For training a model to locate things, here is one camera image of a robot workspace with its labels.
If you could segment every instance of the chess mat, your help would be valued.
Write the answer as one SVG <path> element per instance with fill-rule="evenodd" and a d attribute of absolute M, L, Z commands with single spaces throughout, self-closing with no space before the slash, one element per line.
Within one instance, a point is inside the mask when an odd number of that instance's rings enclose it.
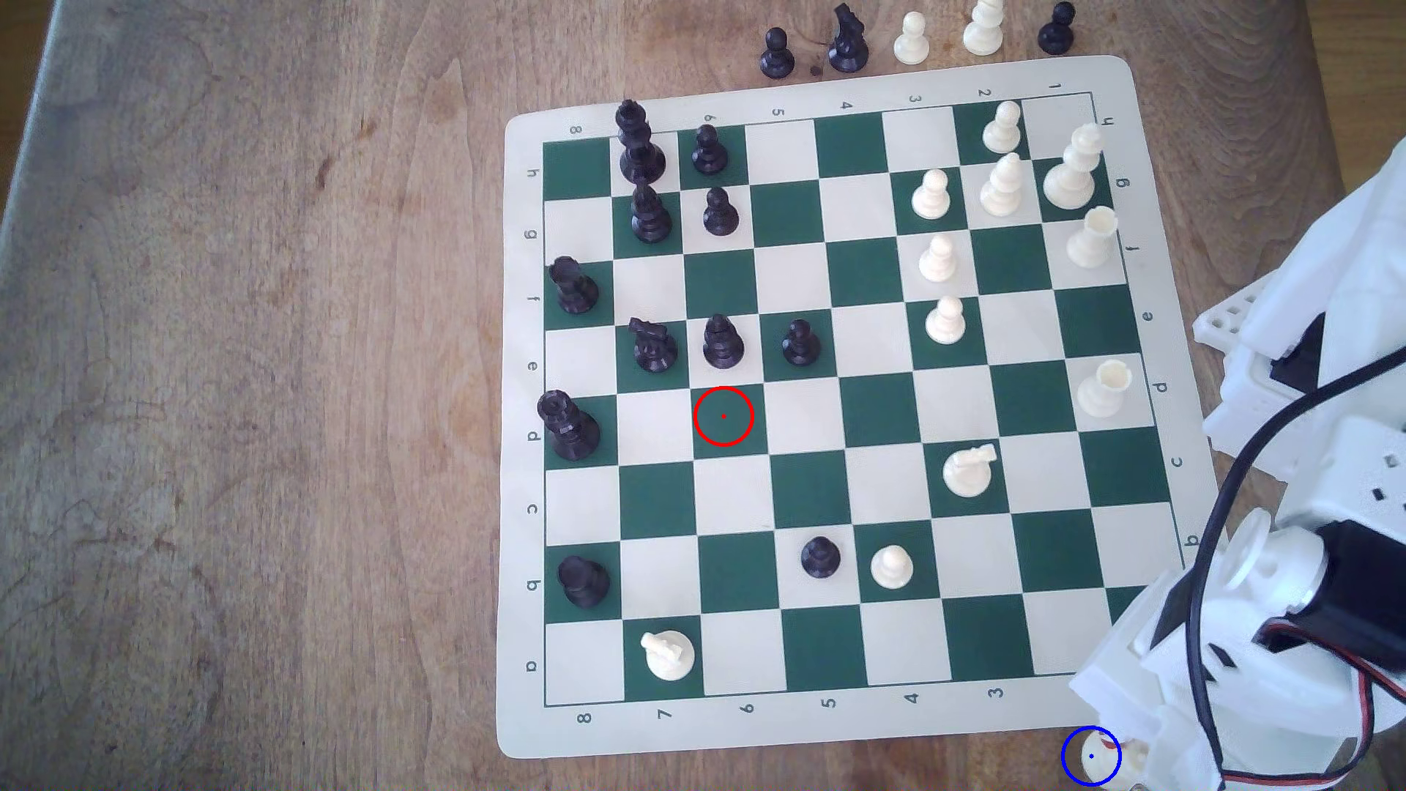
<path fill-rule="evenodd" d="M 977 200 L 998 155 L 981 131 L 1021 103 L 1022 201 Z M 662 242 L 630 230 L 614 104 L 515 118 L 506 132 L 498 733 L 516 757 L 1007 731 L 1091 721 L 1069 690 L 1123 607 L 1182 569 L 1215 497 L 1150 159 L 1128 66 L 1094 56 L 995 63 L 641 100 L 668 169 Z M 689 153 L 702 122 L 730 162 Z M 1118 254 L 1074 266 L 1064 211 L 1039 184 L 1076 126 L 1099 122 L 1092 205 L 1118 211 Z M 952 207 L 914 215 L 922 173 Z M 737 232 L 703 229 L 727 188 Z M 934 233 L 957 274 L 925 280 Z M 564 312 L 546 266 L 569 254 L 599 284 Z M 938 296 L 966 333 L 932 341 Z M 745 341 L 716 370 L 703 325 Z M 668 325 L 678 361 L 647 372 L 631 316 Z M 824 351 L 789 364 L 806 318 Z M 1098 420 L 1073 391 L 1099 361 L 1133 372 Z M 543 441 L 538 395 L 561 388 L 602 429 L 579 462 Z M 990 443 L 979 497 L 942 464 Z M 842 554 L 817 580 L 807 541 Z M 873 554 L 907 549 L 912 582 L 877 586 Z M 555 568 L 603 565 L 609 596 L 568 603 Z M 640 636 L 696 651 L 681 681 L 645 666 Z"/>

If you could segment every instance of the green square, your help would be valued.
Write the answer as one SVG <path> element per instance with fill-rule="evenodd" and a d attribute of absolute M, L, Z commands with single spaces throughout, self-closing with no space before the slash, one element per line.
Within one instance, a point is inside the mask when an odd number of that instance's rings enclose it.
<path fill-rule="evenodd" d="M 832 115 L 815 118 L 814 124 L 821 178 L 883 173 L 889 169 L 882 114 Z"/>
<path fill-rule="evenodd" d="M 825 240 L 820 181 L 752 184 L 752 244 L 804 244 Z"/>
<path fill-rule="evenodd" d="M 948 197 L 952 198 L 952 204 L 948 207 L 948 212 L 936 219 L 924 219 L 912 212 L 912 191 L 922 184 L 922 174 L 927 170 L 905 170 L 889 174 L 889 184 L 893 190 L 893 214 L 900 236 L 966 228 L 962 170 L 959 167 L 942 167 L 941 170 L 948 174 Z"/>
<path fill-rule="evenodd" d="M 693 669 L 678 681 L 665 681 L 650 672 L 640 638 L 645 632 L 679 632 L 693 643 Z M 703 697 L 703 627 L 697 615 L 675 618 L 644 618 L 626 621 L 624 634 L 624 700 L 627 701 L 675 701 L 679 698 Z"/>
<path fill-rule="evenodd" d="M 858 604 L 783 610 L 782 645 L 789 693 L 869 686 Z"/>
<path fill-rule="evenodd" d="M 962 164 L 986 164 L 1005 156 L 986 148 L 981 140 L 981 132 L 995 118 L 995 108 L 1000 104 L 1000 101 L 977 101 L 952 107 L 952 122 L 957 132 L 957 159 Z M 1021 129 L 1021 143 L 1015 146 L 1015 153 L 1021 159 L 1029 159 L 1031 146 L 1029 135 L 1025 133 L 1025 112 L 1021 112 L 1021 119 L 1015 125 Z"/>
<path fill-rule="evenodd" d="M 1054 291 L 1064 354 L 1094 357 L 1142 350 L 1137 315 L 1128 285 L 1095 285 Z"/>
<path fill-rule="evenodd" d="M 986 364 L 986 336 L 981 333 L 981 301 L 962 299 L 966 332 L 956 343 L 938 343 L 928 336 L 928 313 L 938 306 L 936 299 L 908 302 L 908 344 L 912 346 L 912 367 L 960 367 Z"/>
<path fill-rule="evenodd" d="M 828 242 L 830 299 L 841 305 L 875 305 L 903 301 L 898 274 L 898 239 Z"/>
<path fill-rule="evenodd" d="M 772 507 L 778 528 L 849 524 L 849 476 L 844 451 L 786 454 L 770 459 Z"/>
<path fill-rule="evenodd" d="M 650 316 L 640 315 L 648 320 Z M 645 392 L 651 389 L 681 389 L 689 385 L 689 336 L 682 320 L 665 320 L 669 336 L 679 344 L 679 358 L 668 370 L 647 371 L 634 361 L 634 332 L 627 325 L 616 326 L 616 391 Z"/>
<path fill-rule="evenodd" d="M 673 228 L 669 235 L 648 244 L 641 242 L 634 230 L 630 229 L 630 195 L 617 195 L 610 198 L 610 214 L 613 216 L 612 226 L 614 228 L 614 256 L 621 257 L 644 257 L 651 254 L 673 254 L 683 251 L 683 222 L 689 222 L 681 214 L 679 209 L 679 192 L 659 192 L 659 200 L 664 201 L 664 208 L 668 209 L 669 218 L 673 219 Z"/>
<path fill-rule="evenodd" d="M 911 372 L 841 378 L 839 409 L 846 448 L 920 443 Z"/>
<path fill-rule="evenodd" d="M 697 429 L 693 431 L 693 458 L 720 459 L 766 454 L 766 395 L 762 392 L 762 385 L 738 384 L 735 388 L 714 386 L 711 392 L 709 389 L 695 386 L 692 392 L 693 417 L 697 420 Z M 704 392 L 709 392 L 707 399 L 703 399 Z M 703 440 L 703 436 L 713 443 L 724 445 L 737 443 L 737 445 L 718 448 Z"/>
<path fill-rule="evenodd" d="M 983 294 L 1050 288 L 1045 232 L 1039 225 L 972 230 L 972 261 L 977 291 Z"/>
<path fill-rule="evenodd" d="M 557 566 L 571 555 L 595 561 L 610 573 L 610 591 L 600 604 L 586 610 L 567 601 L 567 593 L 557 580 Z M 575 544 L 548 547 L 543 568 L 543 600 L 547 624 L 569 624 L 575 621 L 614 621 L 620 618 L 620 542 Z"/>
<path fill-rule="evenodd" d="M 541 145 L 541 200 L 610 194 L 610 138 Z"/>
<path fill-rule="evenodd" d="M 808 365 L 793 365 L 782 354 L 782 340 L 790 329 L 792 319 L 804 318 L 810 330 L 820 339 L 820 355 Z M 835 375 L 835 332 L 830 322 L 830 310 L 797 310 L 762 313 L 762 375 L 766 381 L 789 381 L 793 378 L 821 378 Z"/>
<path fill-rule="evenodd" d="M 1092 431 L 1080 434 L 1078 444 L 1094 507 L 1171 500 L 1156 427 Z"/>
<path fill-rule="evenodd" d="M 1074 431 L 1064 360 L 991 365 L 991 395 L 1001 437 Z"/>
<path fill-rule="evenodd" d="M 1128 606 L 1133 603 L 1135 599 L 1142 596 L 1143 589 L 1147 586 L 1132 586 L 1126 589 L 1104 589 L 1104 596 L 1108 597 L 1108 620 L 1118 622 L 1123 617 L 1123 611 Z"/>
<path fill-rule="evenodd" d="M 980 448 L 990 443 L 995 445 L 995 462 L 991 462 L 991 486 L 976 497 L 959 497 L 942 483 L 942 465 L 957 451 Z M 928 503 L 934 517 L 974 517 L 977 514 L 1005 514 L 1011 510 L 1005 500 L 1005 473 L 1001 469 L 1001 443 L 997 440 L 966 440 L 962 443 L 934 443 L 922 447 L 922 459 L 928 469 Z"/>
<path fill-rule="evenodd" d="M 776 538 L 770 531 L 699 537 L 703 613 L 775 610 Z"/>
<path fill-rule="evenodd" d="M 548 471 L 569 471 L 571 468 L 607 468 L 616 464 L 619 458 L 617 441 L 616 441 L 616 406 L 614 395 L 591 395 L 586 399 L 572 399 L 576 403 L 576 409 L 582 413 L 591 416 L 596 420 L 600 427 L 600 445 L 596 445 L 596 451 L 581 459 L 579 462 L 568 462 L 557 452 L 551 450 L 551 444 L 546 440 L 546 431 L 538 430 L 537 437 L 543 441 L 543 454 L 547 455 L 547 469 Z"/>
<path fill-rule="evenodd" d="M 756 312 L 756 264 L 752 249 L 683 256 L 683 292 L 689 318 Z"/>
<path fill-rule="evenodd" d="M 1035 676 L 1019 594 L 942 600 L 953 681 Z"/>
<path fill-rule="evenodd" d="M 693 166 L 697 129 L 679 129 L 679 185 L 685 190 L 735 187 L 747 183 L 747 128 L 717 126 L 717 142 L 727 149 L 727 167 L 704 176 Z"/>
<path fill-rule="evenodd" d="M 541 268 L 541 322 L 547 329 L 576 329 L 579 326 L 607 326 L 614 323 L 614 271 L 609 260 L 582 263 L 581 271 L 596 281 L 600 295 L 586 312 L 567 312 L 557 301 L 557 284 L 548 268 Z"/>
<path fill-rule="evenodd" d="M 1094 516 L 1087 509 L 1011 514 L 1011 524 L 1015 527 L 1015 556 L 1021 563 L 1021 590 L 1104 587 Z"/>
<path fill-rule="evenodd" d="M 1108 164 L 1102 157 L 1098 159 L 1098 167 L 1090 173 L 1094 177 L 1094 197 L 1088 202 L 1078 208 L 1060 208 L 1045 197 L 1045 174 L 1054 169 L 1056 164 L 1063 162 L 1060 157 L 1054 159 L 1036 159 L 1035 164 L 1035 191 L 1040 195 L 1040 219 L 1045 222 L 1059 222 L 1060 219 L 1083 219 L 1088 214 L 1090 208 L 1095 205 L 1114 207 L 1114 192 L 1108 185 Z"/>
<path fill-rule="evenodd" d="M 898 590 L 880 586 L 869 573 L 873 556 L 890 545 L 901 547 L 912 559 L 912 579 Z M 932 523 L 855 525 L 855 562 L 859 563 L 859 601 L 907 601 L 942 596 L 938 590 Z"/>
<path fill-rule="evenodd" d="M 620 468 L 620 538 L 689 537 L 696 531 L 693 464 Z"/>

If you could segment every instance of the red circle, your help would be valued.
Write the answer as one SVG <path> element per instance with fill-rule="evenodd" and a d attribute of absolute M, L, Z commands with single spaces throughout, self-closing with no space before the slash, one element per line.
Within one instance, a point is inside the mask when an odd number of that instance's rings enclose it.
<path fill-rule="evenodd" d="M 703 400 L 707 399 L 709 395 L 711 395 L 713 392 L 717 392 L 718 389 L 731 389 L 733 392 L 737 392 L 738 395 L 741 395 L 742 402 L 747 402 L 747 431 L 744 431 L 742 437 L 738 437 L 733 443 L 718 443 L 718 441 L 710 438 L 709 436 L 703 434 L 703 427 L 699 426 L 699 407 L 703 406 Z M 699 433 L 699 437 L 702 437 L 704 443 L 707 443 L 709 445 L 713 445 L 716 448 L 731 448 L 731 447 L 737 445 L 738 443 L 747 440 L 747 436 L 752 434 L 752 426 L 754 424 L 756 424 L 756 410 L 752 409 L 752 400 L 747 398 L 747 392 L 742 392 L 741 389 L 738 389 L 735 386 L 728 386 L 728 385 L 723 384 L 720 386 L 709 388 L 702 395 L 699 395 L 697 403 L 693 405 L 693 431 Z"/>

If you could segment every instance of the white pawn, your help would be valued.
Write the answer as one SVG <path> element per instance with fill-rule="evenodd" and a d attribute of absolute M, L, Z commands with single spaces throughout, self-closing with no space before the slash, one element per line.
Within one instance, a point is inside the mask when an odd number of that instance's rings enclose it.
<path fill-rule="evenodd" d="M 995 160 L 991 178 L 981 184 L 981 208 L 991 216 L 1008 216 L 1021 207 L 1021 155 L 1011 152 Z"/>
<path fill-rule="evenodd" d="M 1098 731 L 1090 731 L 1078 763 L 1084 764 L 1087 777 L 1107 777 L 1104 788 L 1135 788 L 1147 769 L 1147 745 L 1136 739 L 1116 745 Z"/>
<path fill-rule="evenodd" d="M 1078 382 L 1074 400 L 1094 419 L 1111 419 L 1123 409 L 1123 393 L 1133 374 L 1122 360 L 1104 360 L 1092 375 Z"/>
<path fill-rule="evenodd" d="M 654 673 L 665 681 L 678 681 L 693 670 L 693 642 L 688 636 L 675 632 L 659 632 L 652 635 L 645 632 L 640 638 L 644 648 L 644 662 Z"/>
<path fill-rule="evenodd" d="M 1010 153 L 1021 145 L 1021 105 L 1002 101 L 995 105 L 995 118 L 981 129 L 981 142 L 995 153 Z"/>
<path fill-rule="evenodd" d="M 928 59 L 928 38 L 922 35 L 927 24 L 918 11 L 908 11 L 903 15 L 903 35 L 893 42 L 893 56 L 900 63 L 917 66 Z"/>
<path fill-rule="evenodd" d="M 957 451 L 942 464 L 942 483 L 957 497 L 976 497 L 991 486 L 991 462 L 995 447 L 986 444 L 970 451 Z"/>
<path fill-rule="evenodd" d="M 918 273 L 934 282 L 942 282 L 950 280 L 956 270 L 957 259 L 952 254 L 952 239 L 942 233 L 934 235 L 928 249 L 918 256 Z"/>
<path fill-rule="evenodd" d="M 928 312 L 924 329 L 928 330 L 928 337 L 942 344 L 960 340 L 962 334 L 966 333 L 966 319 L 962 318 L 962 299 L 952 294 L 938 299 L 938 306 Z"/>
<path fill-rule="evenodd" d="M 1064 148 L 1064 162 L 1045 174 L 1045 197 L 1060 208 L 1078 208 L 1094 197 L 1094 167 L 1104 153 L 1104 133 L 1098 124 L 1074 129 Z"/>
<path fill-rule="evenodd" d="M 922 183 L 912 190 L 912 212 L 924 219 L 936 219 L 946 214 L 950 205 L 948 174 L 936 169 L 924 173 Z"/>
<path fill-rule="evenodd" d="M 1005 0 L 976 0 L 972 24 L 962 31 L 962 46 L 972 55 L 991 55 L 1001 48 Z"/>
<path fill-rule="evenodd" d="M 1114 232 L 1118 230 L 1118 215 L 1107 205 L 1095 205 L 1084 215 L 1084 226 L 1069 237 L 1064 251 L 1076 266 L 1094 268 L 1102 266 L 1112 251 Z"/>
<path fill-rule="evenodd" d="M 912 558 L 897 544 L 889 545 L 875 554 L 869 573 L 880 587 L 896 591 L 912 580 Z"/>

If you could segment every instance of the white square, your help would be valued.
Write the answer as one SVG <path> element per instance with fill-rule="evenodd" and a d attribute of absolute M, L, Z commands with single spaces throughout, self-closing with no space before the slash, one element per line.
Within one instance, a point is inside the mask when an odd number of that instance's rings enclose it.
<path fill-rule="evenodd" d="M 650 183 L 654 191 L 676 192 L 679 191 L 679 167 L 688 164 L 693 167 L 693 162 L 679 160 L 679 135 L 673 132 L 654 132 L 650 142 L 659 146 L 664 152 L 664 174 Z M 624 173 L 620 171 L 620 155 L 624 153 L 624 143 L 620 138 L 610 138 L 610 194 L 612 195 L 628 195 L 634 194 L 634 184 L 624 180 Z"/>
<path fill-rule="evenodd" d="M 1118 236 L 1114 236 L 1108 243 L 1108 260 L 1094 268 L 1084 268 L 1069 259 L 1069 239 L 1083 226 L 1083 219 L 1045 223 L 1045 257 L 1050 264 L 1050 282 L 1056 288 L 1087 288 L 1126 282 Z"/>
<path fill-rule="evenodd" d="M 853 527 L 783 528 L 772 535 L 776 537 L 776 589 L 782 610 L 859 604 Z M 824 580 L 811 577 L 800 566 L 800 551 L 815 537 L 828 538 L 839 549 L 839 569 Z"/>
<path fill-rule="evenodd" d="M 1021 112 L 1025 115 L 1031 159 L 1063 156 L 1074 129 L 1098 119 L 1094 118 L 1094 97 L 1087 93 L 1026 98 L 1021 103 Z"/>
<path fill-rule="evenodd" d="M 870 684 L 948 681 L 948 627 L 941 599 L 859 606 Z"/>
<path fill-rule="evenodd" d="M 1104 589 L 1025 594 L 1035 673 L 1074 673 L 1112 624 Z"/>
<path fill-rule="evenodd" d="M 756 247 L 756 308 L 793 312 L 830 306 L 830 260 L 825 244 Z"/>
<path fill-rule="evenodd" d="M 547 705 L 624 700 L 620 621 L 547 624 Z"/>
<path fill-rule="evenodd" d="M 1040 198 L 1035 191 L 1035 164 L 1021 160 L 1021 205 L 1005 216 L 997 216 L 981 205 L 981 185 L 991 177 L 995 163 L 962 166 L 962 200 L 966 201 L 967 228 L 1010 228 L 1012 225 L 1038 225 L 1040 222 Z"/>
<path fill-rule="evenodd" d="M 772 464 L 766 455 L 693 462 L 693 509 L 699 535 L 769 531 Z"/>
<path fill-rule="evenodd" d="M 620 542 L 620 617 L 673 618 L 703 611 L 697 537 Z"/>
<path fill-rule="evenodd" d="M 704 613 L 703 645 L 704 695 L 786 690 L 780 610 Z"/>
<path fill-rule="evenodd" d="M 547 260 L 569 254 L 581 263 L 614 257 L 610 198 L 548 200 L 543 204 L 543 250 Z"/>
<path fill-rule="evenodd" d="M 1181 549 L 1167 503 L 1094 509 L 1098 566 L 1111 589 L 1146 586 L 1181 570 Z"/>
<path fill-rule="evenodd" d="M 810 181 L 820 177 L 815 124 L 787 121 L 747 126 L 747 180 L 752 184 Z"/>
<path fill-rule="evenodd" d="M 942 599 L 1021 593 L 1010 514 L 934 520 L 932 547 Z"/>
<path fill-rule="evenodd" d="M 918 259 L 932 243 L 932 236 L 946 236 L 952 242 L 952 257 L 956 259 L 957 268 L 952 277 L 942 282 L 934 282 L 918 270 Z M 976 266 L 972 263 L 972 232 L 946 230 L 942 233 L 914 233 L 898 236 L 898 275 L 903 278 L 903 298 L 908 302 L 924 299 L 938 299 L 952 294 L 953 296 L 974 296 Z"/>
<path fill-rule="evenodd" d="M 1098 370 L 1105 360 L 1121 360 L 1128 365 L 1132 381 L 1123 389 L 1123 406 L 1107 419 L 1095 419 L 1078 406 L 1078 385 Z M 1074 427 L 1078 431 L 1105 431 L 1111 429 L 1142 429 L 1153 426 L 1152 402 L 1147 399 L 1147 378 L 1143 371 L 1142 354 L 1109 354 L 1107 357 L 1067 357 L 1064 370 L 1069 374 L 1069 398 L 1074 405 Z"/>
<path fill-rule="evenodd" d="M 752 190 L 745 184 L 723 187 L 727 201 L 737 209 L 737 230 L 725 236 L 714 236 L 703 226 L 703 209 L 707 208 L 707 190 L 683 190 L 679 194 L 679 214 L 675 228 L 683 226 L 685 253 L 711 253 L 718 250 L 744 250 L 752 246 Z"/>
<path fill-rule="evenodd" d="M 849 520 L 856 525 L 928 520 L 928 468 L 922 445 L 846 448 Z"/>
<path fill-rule="evenodd" d="M 845 447 L 838 378 L 768 381 L 763 392 L 769 454 L 810 454 Z"/>
<path fill-rule="evenodd" d="M 620 468 L 547 471 L 547 545 L 620 541 Z"/>
<path fill-rule="evenodd" d="M 883 114 L 883 148 L 889 170 L 931 170 L 962 163 L 957 126 L 950 107 L 920 107 Z"/>
<path fill-rule="evenodd" d="M 820 215 L 827 242 L 893 236 L 893 188 L 887 173 L 820 180 Z"/>
<path fill-rule="evenodd" d="M 616 395 L 620 465 L 659 465 L 693 459 L 693 412 L 688 389 Z"/>
<path fill-rule="evenodd" d="M 1078 434 L 1001 438 L 1001 471 L 1012 514 L 1088 509 Z"/>
<path fill-rule="evenodd" d="M 839 375 L 912 370 L 908 310 L 903 302 L 849 305 L 830 310 Z"/>
<path fill-rule="evenodd" d="M 987 362 L 1033 362 L 1064 355 L 1054 291 L 981 294 L 980 305 Z"/>
<path fill-rule="evenodd" d="M 613 277 L 616 323 L 688 318 L 682 254 L 623 257 L 614 261 Z"/>
<path fill-rule="evenodd" d="M 915 370 L 912 388 L 918 395 L 918 434 L 924 443 L 1000 437 L 987 365 Z"/>
<path fill-rule="evenodd" d="M 756 313 L 730 315 L 737 334 L 742 339 L 742 358 L 730 368 L 716 368 L 703 355 L 706 318 L 688 322 L 689 386 L 717 386 L 720 384 L 756 384 L 762 379 L 762 322 Z"/>
<path fill-rule="evenodd" d="M 565 389 L 572 399 L 616 391 L 614 326 L 582 326 L 547 332 L 547 389 Z"/>

